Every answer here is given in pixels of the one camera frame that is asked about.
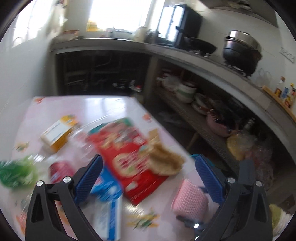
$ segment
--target red snack bag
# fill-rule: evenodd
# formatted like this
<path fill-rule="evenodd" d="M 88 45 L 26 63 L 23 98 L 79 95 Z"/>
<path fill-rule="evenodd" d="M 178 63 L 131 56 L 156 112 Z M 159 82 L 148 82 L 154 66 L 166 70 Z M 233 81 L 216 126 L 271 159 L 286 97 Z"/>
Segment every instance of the red snack bag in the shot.
<path fill-rule="evenodd" d="M 139 204 L 167 179 L 147 169 L 148 156 L 143 151 L 147 142 L 128 118 L 102 124 L 89 134 L 89 140 L 132 204 Z"/>
<path fill-rule="evenodd" d="M 75 174 L 75 171 L 71 164 L 66 161 L 57 161 L 50 165 L 50 181 L 51 183 L 58 183 L 63 180 L 64 177 L 69 176 L 72 177 Z"/>

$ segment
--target green plastic bag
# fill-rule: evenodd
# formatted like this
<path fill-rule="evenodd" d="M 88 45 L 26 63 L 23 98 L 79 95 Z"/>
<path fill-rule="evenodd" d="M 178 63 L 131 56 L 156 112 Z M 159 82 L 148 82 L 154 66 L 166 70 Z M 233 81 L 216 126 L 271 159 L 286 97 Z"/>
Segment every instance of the green plastic bag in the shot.
<path fill-rule="evenodd" d="M 10 188 L 31 187 L 37 179 L 36 162 L 43 160 L 40 155 L 30 155 L 18 160 L 0 161 L 0 180 Z"/>

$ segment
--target blue gripper pad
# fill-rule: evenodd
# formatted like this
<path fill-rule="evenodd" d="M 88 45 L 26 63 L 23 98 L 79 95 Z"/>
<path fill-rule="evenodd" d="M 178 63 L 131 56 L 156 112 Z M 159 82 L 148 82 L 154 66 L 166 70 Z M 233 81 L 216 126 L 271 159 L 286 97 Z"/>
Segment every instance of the blue gripper pad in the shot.
<path fill-rule="evenodd" d="M 100 155 L 97 155 L 94 158 L 95 160 L 92 160 L 91 165 L 88 166 L 87 171 L 76 185 L 74 202 L 77 204 L 82 203 L 87 199 L 103 169 L 103 158 Z"/>
<path fill-rule="evenodd" d="M 203 155 L 197 154 L 192 155 L 192 157 L 195 159 L 195 168 L 202 179 L 207 192 L 214 202 L 222 205 L 225 201 L 225 187 L 224 184 L 221 183 L 221 181 L 217 178 L 215 172 L 220 172 L 217 173 L 220 177 L 223 175 L 223 173 Z"/>

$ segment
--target silver pot lid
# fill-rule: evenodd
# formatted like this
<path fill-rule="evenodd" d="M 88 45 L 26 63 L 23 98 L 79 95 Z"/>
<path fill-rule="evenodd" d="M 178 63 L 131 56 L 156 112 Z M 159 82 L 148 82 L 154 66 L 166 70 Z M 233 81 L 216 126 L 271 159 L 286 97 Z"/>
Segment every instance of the silver pot lid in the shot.
<path fill-rule="evenodd" d="M 245 44 L 261 53 L 261 45 L 248 33 L 233 30 L 229 33 L 229 36 L 226 37 L 225 40 L 231 40 Z"/>

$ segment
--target lower shelf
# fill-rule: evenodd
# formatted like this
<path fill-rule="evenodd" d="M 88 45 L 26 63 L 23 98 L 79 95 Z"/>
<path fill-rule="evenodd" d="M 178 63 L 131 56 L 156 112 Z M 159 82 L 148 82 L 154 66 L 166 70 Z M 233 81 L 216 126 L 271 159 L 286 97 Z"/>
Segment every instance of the lower shelf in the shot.
<path fill-rule="evenodd" d="M 205 116 L 195 111 L 190 104 L 180 102 L 171 92 L 158 87 L 156 94 L 186 120 L 194 130 L 221 156 L 231 170 L 238 176 L 239 162 L 229 152 L 226 139 L 213 133 L 207 125 Z"/>

